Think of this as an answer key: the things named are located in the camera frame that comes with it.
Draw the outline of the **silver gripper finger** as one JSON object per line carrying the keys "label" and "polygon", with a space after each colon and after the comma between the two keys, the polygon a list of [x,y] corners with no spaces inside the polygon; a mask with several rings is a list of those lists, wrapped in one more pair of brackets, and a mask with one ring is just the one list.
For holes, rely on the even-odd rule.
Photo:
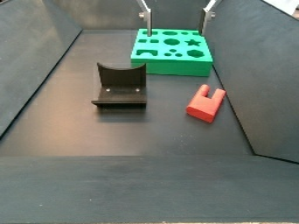
{"label": "silver gripper finger", "polygon": [[216,8],[219,3],[220,3],[220,0],[209,0],[207,6],[203,8],[200,35],[204,35],[205,33],[208,22],[215,17],[215,12],[212,10]]}
{"label": "silver gripper finger", "polygon": [[145,4],[145,0],[136,0],[141,11],[139,17],[145,21],[147,36],[152,36],[152,11]]}

